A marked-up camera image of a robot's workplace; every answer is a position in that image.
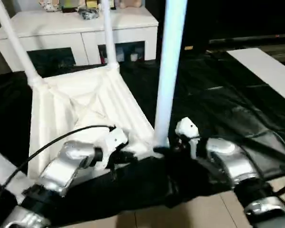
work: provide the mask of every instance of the white tube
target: white tube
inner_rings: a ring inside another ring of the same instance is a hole
[[[108,0],[102,0],[102,10],[104,13],[104,33],[105,33],[105,48],[108,57],[108,66],[110,69],[119,68],[116,60],[115,43],[113,40],[113,30],[110,17],[110,5]]]
[[[20,62],[23,65],[25,70],[25,74],[28,77],[28,84],[32,87],[37,84],[43,83],[43,79],[38,75],[32,61],[29,58],[29,55],[24,50],[23,46],[21,45],[12,25],[10,22],[10,17],[0,0],[0,24],[4,28]]]
[[[157,94],[154,146],[169,146],[168,131],[181,51],[187,0],[167,0]]]
[[[16,166],[10,163],[0,154],[0,185],[3,185],[7,178],[15,171]],[[7,185],[6,189],[16,196],[17,202],[21,203],[25,198],[22,192],[34,184],[24,173],[18,172],[17,175]]]

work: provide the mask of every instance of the black plastic sheet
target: black plastic sheet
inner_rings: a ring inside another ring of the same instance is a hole
[[[46,76],[87,68],[60,69]],[[121,75],[152,125],[159,68],[153,61],[121,64]],[[29,154],[31,100],[22,72],[0,76],[0,152],[16,166]],[[228,54],[180,61],[170,139],[176,123],[186,116],[201,136],[242,146],[265,180],[285,175],[285,99]],[[147,159],[121,169],[114,181],[107,174],[70,190],[54,224],[100,219],[151,205],[173,206],[228,190],[208,183],[207,175],[196,162],[182,157]],[[87,213],[90,206],[93,210]]]

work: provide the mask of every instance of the metal joint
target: metal joint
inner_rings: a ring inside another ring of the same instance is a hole
[[[23,228],[45,228],[50,226],[50,222],[41,215],[16,206],[0,228],[10,228],[14,225]]]
[[[209,139],[206,145],[208,157],[228,176],[232,187],[241,181],[258,177],[258,173],[244,151],[230,141]]]
[[[52,160],[40,175],[37,184],[64,196],[79,169],[87,168],[95,156],[90,143],[68,141],[57,158]]]

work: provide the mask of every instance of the white cabinet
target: white cabinet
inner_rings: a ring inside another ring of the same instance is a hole
[[[114,30],[113,37],[116,44],[144,41],[144,59],[156,58],[157,27]],[[105,32],[82,33],[82,38],[89,64],[100,64],[98,46],[105,44]]]
[[[145,7],[112,10],[111,20],[116,44],[144,42],[144,59],[156,58],[158,22]],[[24,11],[11,21],[28,52],[70,48],[68,53],[76,66],[102,62],[99,51],[99,45],[105,44],[102,14],[97,19],[83,20],[77,13]],[[12,71],[23,70],[3,28],[0,28],[0,52]]]
[[[88,65],[80,33],[23,37],[20,42],[27,51],[71,48],[76,65]],[[24,70],[8,39],[0,40],[0,52],[13,72]]]

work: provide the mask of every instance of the wooden floor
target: wooden floor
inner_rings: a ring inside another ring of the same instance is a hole
[[[275,190],[285,178],[271,182]],[[173,209],[155,207],[67,228],[250,228],[233,192],[198,197]]]

